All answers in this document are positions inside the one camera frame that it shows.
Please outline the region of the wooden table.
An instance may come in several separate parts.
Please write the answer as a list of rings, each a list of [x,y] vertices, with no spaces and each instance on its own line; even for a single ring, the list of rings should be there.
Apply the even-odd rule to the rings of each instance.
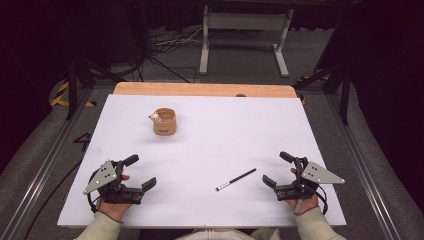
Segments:
[[[246,96],[269,98],[296,98],[288,85],[121,82],[114,89],[118,95],[157,96]]]

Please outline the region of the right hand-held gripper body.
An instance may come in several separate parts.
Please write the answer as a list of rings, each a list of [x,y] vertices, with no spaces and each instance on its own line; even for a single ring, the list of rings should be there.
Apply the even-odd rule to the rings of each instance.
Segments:
[[[321,184],[344,184],[345,180],[306,157],[295,157],[295,180],[289,185],[276,186],[274,192],[277,199],[298,200],[309,199],[318,195]]]

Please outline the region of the person's right hand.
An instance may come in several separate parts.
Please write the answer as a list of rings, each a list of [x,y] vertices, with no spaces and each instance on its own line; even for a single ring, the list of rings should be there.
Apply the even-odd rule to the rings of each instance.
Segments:
[[[293,208],[294,213],[297,215],[301,215],[310,209],[319,206],[319,200],[316,195],[313,195],[311,198],[305,200],[287,200],[286,203]]]

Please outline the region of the wooden cup with animal figure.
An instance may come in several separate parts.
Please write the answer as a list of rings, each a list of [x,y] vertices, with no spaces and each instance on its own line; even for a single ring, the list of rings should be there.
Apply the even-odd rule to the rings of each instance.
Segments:
[[[160,136],[171,136],[176,133],[176,113],[170,108],[155,110],[149,119],[153,122],[153,131]]]

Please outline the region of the white board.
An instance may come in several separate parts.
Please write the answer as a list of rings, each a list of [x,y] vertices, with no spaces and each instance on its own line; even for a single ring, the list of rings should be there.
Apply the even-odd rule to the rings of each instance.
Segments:
[[[176,133],[160,136],[149,116],[176,113]],[[107,98],[58,223],[84,227],[93,214],[83,194],[93,171],[133,154],[127,186],[155,177],[157,184],[124,216],[131,228],[259,228],[294,223],[293,210],[262,181],[294,176],[281,151],[323,158],[297,98],[111,95]],[[257,170],[216,192],[241,174]]]

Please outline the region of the black tripod stand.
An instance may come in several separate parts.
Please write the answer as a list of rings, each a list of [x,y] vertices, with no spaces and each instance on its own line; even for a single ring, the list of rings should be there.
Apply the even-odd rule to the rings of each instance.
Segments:
[[[330,68],[320,70],[309,77],[301,77],[300,81],[297,81],[293,85],[293,88],[295,90],[300,90],[323,77],[328,77],[321,90],[325,95],[334,95],[338,89],[341,89],[339,116],[341,117],[343,124],[347,125],[347,112],[351,84],[349,68],[350,66],[348,64],[334,65]]]
[[[95,85],[93,80],[92,70],[96,70],[101,75],[116,83],[125,82],[125,79],[112,73],[110,70],[101,67],[100,65],[89,61],[82,57],[74,57],[68,64],[68,95],[69,95],[69,108],[67,120],[71,120],[78,110],[78,90],[77,82],[80,82],[84,89],[92,89]]]

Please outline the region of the white metal stand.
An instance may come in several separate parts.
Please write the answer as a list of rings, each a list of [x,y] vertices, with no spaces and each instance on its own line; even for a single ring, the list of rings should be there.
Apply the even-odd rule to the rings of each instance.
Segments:
[[[272,50],[282,77],[288,77],[289,71],[282,53],[289,31],[294,10],[288,9],[284,14],[253,14],[253,13],[218,13],[212,12],[208,5],[203,10],[203,42],[201,49],[199,73],[208,73],[209,30],[256,30],[279,31],[280,39],[272,45]]]

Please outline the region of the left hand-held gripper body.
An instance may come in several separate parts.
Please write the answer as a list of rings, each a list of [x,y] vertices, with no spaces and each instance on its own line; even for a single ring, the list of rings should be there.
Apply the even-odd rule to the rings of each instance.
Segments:
[[[143,196],[141,188],[128,188],[122,184],[123,168],[126,167],[121,161],[105,161],[89,179],[88,185],[83,190],[87,197],[93,191],[99,193],[99,197],[112,204],[140,204]]]

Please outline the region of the black pen with white tip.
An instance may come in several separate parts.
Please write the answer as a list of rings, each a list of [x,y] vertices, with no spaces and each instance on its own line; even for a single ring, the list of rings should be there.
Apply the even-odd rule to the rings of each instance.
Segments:
[[[233,183],[235,183],[235,182],[237,182],[237,181],[241,180],[242,178],[244,178],[244,177],[246,177],[246,176],[248,176],[248,175],[250,175],[250,174],[254,173],[256,170],[257,170],[256,168],[253,168],[253,169],[251,169],[251,170],[249,170],[249,171],[247,171],[247,172],[245,172],[245,173],[241,174],[240,176],[237,176],[237,177],[235,177],[234,179],[231,179],[230,181],[228,181],[228,182],[226,182],[226,183],[224,183],[224,184],[222,184],[222,185],[220,185],[220,186],[216,187],[216,188],[215,188],[215,191],[216,191],[216,192],[219,192],[219,191],[223,190],[224,188],[228,187],[229,185],[231,185],[231,184],[233,184]]]

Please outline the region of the yellow and black floor tape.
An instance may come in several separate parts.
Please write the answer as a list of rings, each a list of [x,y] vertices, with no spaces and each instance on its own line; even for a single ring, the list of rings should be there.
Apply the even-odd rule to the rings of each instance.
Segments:
[[[57,90],[55,96],[53,97],[53,99],[50,102],[51,106],[70,106],[70,102],[68,100],[64,100],[63,99],[63,95],[65,93],[65,91],[69,88],[69,82],[68,81],[64,81],[59,89]]]

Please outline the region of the person's lap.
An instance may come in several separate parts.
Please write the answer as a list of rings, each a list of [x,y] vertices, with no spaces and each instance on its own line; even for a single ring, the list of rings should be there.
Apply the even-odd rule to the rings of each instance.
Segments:
[[[281,240],[277,228],[260,228],[252,233],[236,229],[206,229],[196,230],[175,240]]]

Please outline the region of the person's left hand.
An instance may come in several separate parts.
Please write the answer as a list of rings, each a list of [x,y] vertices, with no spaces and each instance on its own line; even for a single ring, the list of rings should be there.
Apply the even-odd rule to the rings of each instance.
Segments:
[[[121,222],[125,213],[132,207],[131,204],[112,204],[101,200],[98,210],[117,222]]]

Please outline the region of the aluminium floor rail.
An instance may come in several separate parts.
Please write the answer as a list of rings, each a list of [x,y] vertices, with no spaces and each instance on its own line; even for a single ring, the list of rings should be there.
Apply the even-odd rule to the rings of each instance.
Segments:
[[[374,179],[366,165],[356,140],[348,125],[345,125],[341,114],[339,113],[339,105],[335,96],[329,95],[326,97],[328,105],[331,109],[333,116],[336,119],[337,125],[342,132],[342,135],[347,142],[350,154],[353,158],[353,165],[355,171],[361,181],[362,186],[366,192],[367,198],[371,204],[374,215],[376,216],[380,228],[382,229],[386,240],[401,240],[400,234],[390,216],[384,200],[378,190]]]
[[[0,175],[0,240],[14,240],[23,228],[91,94],[80,93],[69,120],[68,109],[54,107]]]

